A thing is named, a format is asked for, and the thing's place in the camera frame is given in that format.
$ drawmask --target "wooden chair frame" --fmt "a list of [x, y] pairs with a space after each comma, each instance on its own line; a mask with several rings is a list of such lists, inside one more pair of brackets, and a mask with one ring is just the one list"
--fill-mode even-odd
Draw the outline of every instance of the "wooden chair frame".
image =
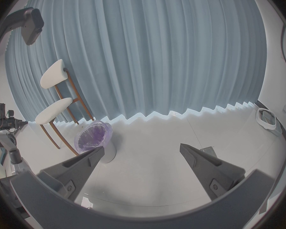
[[[72, 89], [74, 90], [74, 92], [75, 92], [75, 94], [76, 94], [76, 96], [77, 96], [77, 98], [73, 99], [73, 101], [72, 101], [71, 104], [73, 104], [73, 103], [75, 103], [75, 102], [77, 102], [77, 101], [80, 101], [81, 104], [83, 105], [85, 111], [87, 112], [88, 116], [91, 118], [91, 120], [94, 120], [94, 118], [93, 118], [92, 115], [90, 114], [89, 110], [87, 109], [86, 105], [84, 104], [83, 99], [81, 98], [80, 94], [78, 93], [78, 90], [76, 89], [76, 87], [75, 87], [75, 85], [74, 85], [74, 82], [73, 82], [73, 80], [72, 80], [72, 78], [71, 78], [71, 76], [70, 76], [70, 74], [69, 74], [68, 69], [67, 69], [67, 68], [64, 68], [64, 71], [67, 72], [67, 74], [68, 74], [68, 80], [69, 80], [69, 82], [70, 82], [70, 84], [71, 84]], [[60, 92], [60, 90], [59, 90], [58, 87], [57, 87], [57, 84], [54, 85], [54, 87], [55, 87], [55, 90], [56, 90], [56, 92], [57, 92], [59, 98], [60, 98], [60, 99], [63, 99], [63, 97], [62, 97], [62, 95], [61, 95], [61, 92]], [[71, 112], [71, 110], [69, 109], [69, 107], [67, 107], [67, 111], [68, 111], [68, 113], [70, 114], [70, 116], [71, 116], [72, 120], [74, 121], [74, 123], [78, 124], [78, 121], [76, 120], [76, 118], [75, 118], [74, 115], [72, 114], [72, 112]], [[65, 143], [65, 145], [66, 145], [76, 156], [79, 155], [79, 154], [76, 152], [76, 150], [67, 142], [67, 140], [66, 140], [66, 139], [62, 136], [62, 134], [58, 131], [57, 127], [54, 125], [54, 120], [55, 120], [55, 118], [49, 122], [50, 126], [53, 128], [53, 130], [54, 130], [55, 133], [59, 136], [59, 138]], [[51, 140], [51, 142], [55, 145], [55, 147], [57, 147], [58, 149], [60, 149], [60, 147], [57, 145], [57, 143], [56, 143], [56, 142], [53, 140], [53, 138], [49, 135], [49, 133], [47, 132], [47, 130], [45, 129], [45, 127], [44, 127], [43, 125], [40, 125], [40, 126], [41, 126], [42, 130], [46, 133], [47, 137], [48, 137], [48, 138]]]

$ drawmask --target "purple object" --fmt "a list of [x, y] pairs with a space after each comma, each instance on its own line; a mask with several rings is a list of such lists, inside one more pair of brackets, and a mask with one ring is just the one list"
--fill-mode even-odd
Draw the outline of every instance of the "purple object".
[[100, 120], [94, 120], [74, 138], [74, 146], [78, 152], [88, 151], [96, 147], [106, 147], [112, 136], [112, 126]]

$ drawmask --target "white tile floor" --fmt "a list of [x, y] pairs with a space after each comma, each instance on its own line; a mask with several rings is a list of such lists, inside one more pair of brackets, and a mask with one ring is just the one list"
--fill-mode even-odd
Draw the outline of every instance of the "white tile floor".
[[[256, 123], [256, 109], [253, 104], [237, 104], [200, 113], [153, 113], [147, 118], [138, 114], [129, 120], [120, 116], [108, 121], [117, 155], [110, 163], [96, 166], [75, 202], [81, 204], [87, 198], [92, 209], [133, 217], [176, 214], [210, 202], [179, 153], [180, 143], [198, 149], [213, 146], [219, 158], [243, 167], [246, 175], [260, 169], [277, 177], [286, 142]], [[57, 123], [57, 127], [73, 145], [74, 136], [87, 124]], [[46, 128], [60, 150], [33, 123], [17, 137], [21, 154], [35, 173], [73, 156]]]

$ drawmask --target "blue curtain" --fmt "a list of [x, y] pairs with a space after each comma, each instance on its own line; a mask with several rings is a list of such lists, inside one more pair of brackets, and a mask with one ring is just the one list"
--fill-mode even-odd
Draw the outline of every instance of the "blue curtain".
[[[15, 101], [33, 121], [57, 101], [42, 74], [63, 59], [96, 119], [255, 102], [266, 35], [254, 0], [30, 0], [44, 19], [26, 46], [16, 29], [5, 54]], [[64, 97], [74, 96], [68, 83]], [[76, 119], [88, 116], [71, 105]], [[59, 121], [72, 121], [68, 113]]]

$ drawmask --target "white chair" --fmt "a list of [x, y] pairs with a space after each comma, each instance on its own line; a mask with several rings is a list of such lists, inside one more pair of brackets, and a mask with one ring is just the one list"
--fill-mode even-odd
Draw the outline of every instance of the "white chair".
[[[60, 82], [63, 82], [65, 80], [69, 80], [69, 82], [71, 83], [71, 86], [73, 88], [73, 90], [76, 93], [77, 98], [72, 99], [70, 97], [68, 98], [62, 98], [61, 92], [59, 91], [57, 84]], [[39, 115], [37, 115], [37, 117], [35, 118], [35, 121], [37, 124], [39, 124], [41, 126], [41, 128], [43, 129], [43, 131], [46, 133], [46, 135], [48, 136], [48, 138], [52, 141], [52, 143], [58, 148], [60, 149], [60, 147], [57, 145], [57, 143], [52, 139], [52, 137], [49, 135], [49, 133], [47, 132], [47, 130], [45, 129], [45, 127], [43, 126], [44, 124], [49, 123], [50, 126], [53, 128], [53, 130], [55, 131], [55, 133], [59, 136], [59, 138], [65, 143], [65, 145], [75, 154], [78, 155], [78, 153], [76, 152], [76, 150], [67, 142], [67, 140], [61, 135], [61, 133], [58, 131], [58, 129], [56, 128], [56, 126], [54, 125], [54, 120], [55, 118], [65, 109], [67, 109], [67, 111], [69, 112], [71, 118], [73, 119], [73, 121], [78, 124], [77, 120], [75, 119], [74, 115], [72, 114], [72, 112], [69, 109], [69, 105], [72, 103], [75, 103], [77, 101], [80, 101], [81, 104], [83, 105], [85, 111], [87, 112], [88, 116], [92, 119], [92, 115], [90, 114], [90, 112], [88, 111], [87, 107], [85, 106], [82, 98], [80, 97], [80, 94], [78, 93], [71, 77], [70, 74], [68, 72], [68, 69], [65, 68], [65, 64], [63, 62], [62, 59], [57, 60], [54, 64], [52, 64], [51, 67], [49, 67], [46, 72], [42, 75], [41, 79], [40, 79], [40, 85], [45, 88], [48, 89], [52, 86], [55, 87], [57, 94], [59, 95], [60, 100], [56, 101], [55, 103], [51, 104], [49, 107], [47, 107], [46, 109], [44, 109], [41, 113], [39, 113]]]

